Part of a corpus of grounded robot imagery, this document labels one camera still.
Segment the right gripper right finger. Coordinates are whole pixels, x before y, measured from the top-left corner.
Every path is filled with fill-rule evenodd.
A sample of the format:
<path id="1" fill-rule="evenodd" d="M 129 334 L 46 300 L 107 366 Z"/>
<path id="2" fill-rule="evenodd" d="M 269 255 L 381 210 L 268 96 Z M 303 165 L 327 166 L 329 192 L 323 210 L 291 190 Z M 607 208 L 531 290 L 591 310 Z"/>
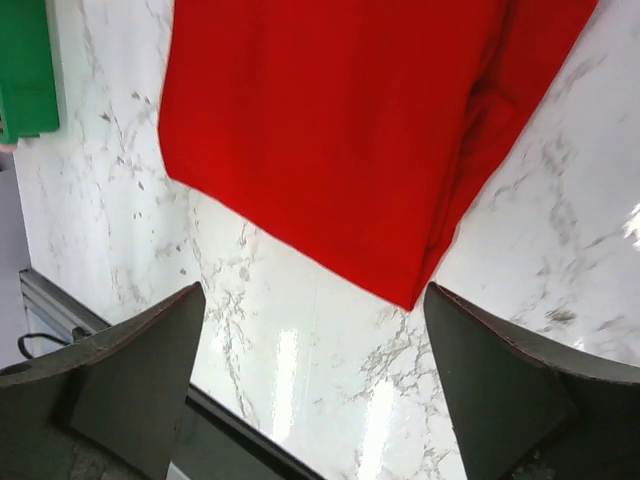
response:
<path id="1" fill-rule="evenodd" d="M 435 282 L 423 309 L 468 478 L 638 478 L 638 367 L 551 340 Z"/>

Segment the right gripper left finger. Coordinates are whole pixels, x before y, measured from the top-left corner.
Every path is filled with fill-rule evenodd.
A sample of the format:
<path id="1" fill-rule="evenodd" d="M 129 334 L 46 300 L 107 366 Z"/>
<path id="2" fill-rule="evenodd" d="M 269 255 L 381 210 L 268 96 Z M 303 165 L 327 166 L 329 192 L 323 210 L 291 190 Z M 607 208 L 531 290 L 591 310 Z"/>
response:
<path id="1" fill-rule="evenodd" d="M 163 479 L 204 320 L 200 283 L 1 372 L 4 479 Z"/>

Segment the plain red t-shirt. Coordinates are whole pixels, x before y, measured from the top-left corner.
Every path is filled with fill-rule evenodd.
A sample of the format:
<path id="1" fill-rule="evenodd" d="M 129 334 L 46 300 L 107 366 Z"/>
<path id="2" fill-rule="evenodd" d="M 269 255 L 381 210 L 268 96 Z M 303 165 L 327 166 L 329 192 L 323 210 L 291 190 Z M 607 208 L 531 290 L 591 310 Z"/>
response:
<path id="1" fill-rule="evenodd" d="M 168 176 L 415 305 L 592 1 L 178 1 Z"/>

